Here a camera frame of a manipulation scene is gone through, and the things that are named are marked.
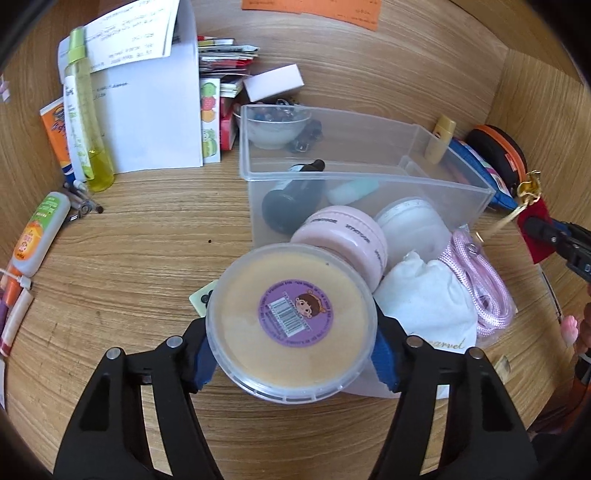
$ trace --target wood grain surface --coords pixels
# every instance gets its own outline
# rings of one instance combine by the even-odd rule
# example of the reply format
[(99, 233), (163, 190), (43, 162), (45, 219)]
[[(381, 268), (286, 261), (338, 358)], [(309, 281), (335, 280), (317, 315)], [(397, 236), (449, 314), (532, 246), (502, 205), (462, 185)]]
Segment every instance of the wood grain surface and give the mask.
[[(0, 105), (0, 264), (40, 200), (61, 181), (39, 110), (61, 96), (56, 50), (69, 31), (120, 0), (59, 0), (6, 69)], [(193, 0), (198, 32), (261, 47), (255, 70), (297, 63), (302, 103), (432, 129), (446, 114), (465, 133), (485, 120), (507, 48), (449, 0), (385, 0), (378, 32), (315, 15), (243, 11), (241, 0)]]
[[(98, 11), (94, 2), (84, 5), (60, 0), (7, 69), (14, 83), (12, 103), (0, 105), (3, 262), (38, 201), (60, 181), (38, 110), (60, 95), (57, 43)], [(297, 62), (304, 103), (427, 128), (445, 113), (460, 134), (486, 119), (507, 54), (448, 0), (385, 0), (376, 33), (312, 15), (246, 12), (239, 0), (193, 5), (200, 34), (261, 46), (259, 71)], [(559, 73), (561, 82), (568, 78)], [(562, 95), (548, 88), (548, 95)], [(234, 156), (202, 169), (120, 175), (98, 198), (106, 212), (62, 232), (35, 276), (37, 298), (8, 364), (9, 416), (49, 468), (104, 351), (152, 349), (183, 332), (195, 315), (188, 296), (250, 249), (246, 184)], [(487, 214), (482, 225), (493, 220)], [(486, 252), (519, 308), (487, 353), (492, 361), (501, 355), (511, 361), (507, 387), (529, 424), (567, 375), (572, 352), (561, 342), (550, 295), (519, 233), (507, 229)], [(194, 405), (228, 479), (353, 479), (369, 475), (396, 402), (339, 394), (308, 406), (278, 406), (218, 372)], [(166, 470), (149, 391), (144, 406), (155, 464)], [(438, 402), (426, 468), (437, 462), (444, 412), (445, 402)]]
[[(72, 224), (51, 247), (35, 276), (35, 302), (7, 376), (10, 419), (49, 468), (104, 352), (114, 345), (127, 353), (152, 349), (182, 333), (195, 317), (188, 296), (249, 251), (246, 183), (237, 169), (235, 159), (224, 158), (201, 169), (120, 175), (98, 195), (105, 213)], [(486, 214), (480, 226), (495, 219)], [(493, 362), (501, 355), (511, 361), (507, 388), (529, 424), (564, 375), (571, 351), (519, 233), (507, 229), (486, 252), (519, 308), (487, 353)], [(145, 393), (152, 455), (166, 470), (153, 398)], [(220, 371), (193, 403), (227, 479), (367, 478), (396, 408), (396, 401), (347, 394), (275, 405), (251, 397)], [(437, 463), (445, 405), (437, 403), (426, 468)]]
[(562, 70), (579, 74), (560, 40), (525, 0), (452, 0), (487, 26), (505, 45)]
[[(542, 172), (553, 218), (591, 229), (591, 95), (577, 80), (528, 55), (511, 51), (487, 120), (522, 148)], [(582, 316), (586, 285), (553, 255), (543, 262), (565, 314)]]
[(60, 0), (27, 35), (4, 71), (10, 102), (0, 103), (0, 264), (41, 200), (63, 182), (39, 110), (61, 97), (57, 45), (96, 16), (98, 0)]

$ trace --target yellow spray bottle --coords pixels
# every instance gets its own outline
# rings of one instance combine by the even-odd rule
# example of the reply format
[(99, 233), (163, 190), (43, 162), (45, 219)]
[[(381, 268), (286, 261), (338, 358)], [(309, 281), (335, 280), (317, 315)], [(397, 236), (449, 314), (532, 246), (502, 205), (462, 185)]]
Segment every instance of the yellow spray bottle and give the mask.
[(79, 159), (91, 190), (106, 190), (113, 185), (115, 174), (96, 119), (84, 27), (75, 28), (70, 33), (64, 103), (70, 120), (67, 134), (72, 135), (75, 150), (70, 155)]

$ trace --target purple label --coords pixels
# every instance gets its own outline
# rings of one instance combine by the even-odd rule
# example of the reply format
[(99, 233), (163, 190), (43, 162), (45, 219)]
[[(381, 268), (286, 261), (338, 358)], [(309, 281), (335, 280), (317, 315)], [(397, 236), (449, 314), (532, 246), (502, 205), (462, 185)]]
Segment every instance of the purple label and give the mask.
[(269, 288), (259, 302), (259, 321), (265, 333), (285, 346), (320, 342), (333, 321), (332, 305), (316, 285), (284, 280)]

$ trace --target white lotion bottle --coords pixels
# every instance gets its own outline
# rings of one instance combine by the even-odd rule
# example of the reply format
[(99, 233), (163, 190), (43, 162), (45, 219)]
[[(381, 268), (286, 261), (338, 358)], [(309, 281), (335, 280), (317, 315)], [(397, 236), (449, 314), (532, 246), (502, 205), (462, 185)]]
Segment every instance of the white lotion bottle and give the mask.
[(69, 211), (66, 195), (48, 194), (23, 230), (12, 254), (12, 266), (28, 278), (37, 273)]

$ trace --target orange sticky note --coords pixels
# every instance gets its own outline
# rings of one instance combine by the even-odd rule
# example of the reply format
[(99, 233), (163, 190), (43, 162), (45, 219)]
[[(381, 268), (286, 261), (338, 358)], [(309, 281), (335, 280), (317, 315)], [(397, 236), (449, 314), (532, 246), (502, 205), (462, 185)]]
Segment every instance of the orange sticky note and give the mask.
[(243, 10), (300, 13), (301, 0), (242, 0)]
[(301, 12), (378, 29), (382, 0), (301, 0)]

